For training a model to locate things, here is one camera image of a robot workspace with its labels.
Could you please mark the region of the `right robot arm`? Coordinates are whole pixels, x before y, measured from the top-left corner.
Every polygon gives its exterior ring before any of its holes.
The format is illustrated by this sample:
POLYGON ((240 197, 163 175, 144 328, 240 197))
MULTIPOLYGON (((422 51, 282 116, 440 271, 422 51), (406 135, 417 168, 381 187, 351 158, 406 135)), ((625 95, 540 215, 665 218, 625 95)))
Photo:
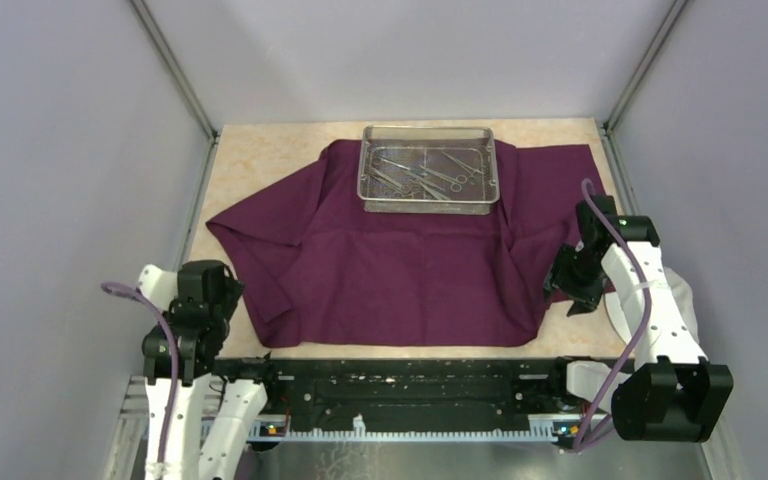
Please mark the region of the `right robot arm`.
POLYGON ((709 360, 683 319, 652 220, 618 214, 604 195, 586 196, 575 213, 581 244, 560 247, 544 296, 570 300, 570 316, 614 304, 631 336, 613 366, 568 361, 564 374, 546 385, 549 404, 572 412, 586 401, 585 420, 605 412, 624 440, 708 441, 733 391, 733 375, 709 360))

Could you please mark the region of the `maroon wrap cloth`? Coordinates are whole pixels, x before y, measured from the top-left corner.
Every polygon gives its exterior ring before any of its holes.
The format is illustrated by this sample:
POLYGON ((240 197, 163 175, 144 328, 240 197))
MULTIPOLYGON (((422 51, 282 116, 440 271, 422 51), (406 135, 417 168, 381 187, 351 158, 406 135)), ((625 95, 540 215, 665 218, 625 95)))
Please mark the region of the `maroon wrap cloth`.
POLYGON ((486 215, 378 214, 357 194, 361 144, 319 158, 206 226, 244 282, 260 342, 512 347, 538 334, 543 283, 580 235, 586 145, 496 145, 500 199, 486 215))

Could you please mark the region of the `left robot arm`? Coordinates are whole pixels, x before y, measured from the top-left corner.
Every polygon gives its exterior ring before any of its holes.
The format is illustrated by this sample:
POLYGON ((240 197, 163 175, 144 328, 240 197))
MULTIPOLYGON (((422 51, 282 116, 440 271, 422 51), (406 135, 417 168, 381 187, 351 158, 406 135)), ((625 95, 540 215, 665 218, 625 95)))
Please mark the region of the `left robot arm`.
POLYGON ((219 260, 177 271, 147 265, 130 296, 155 317, 142 341, 149 405, 148 479, 232 479, 259 413, 279 404, 280 386, 263 375, 228 380, 209 431, 202 430, 212 370, 243 286, 219 260))

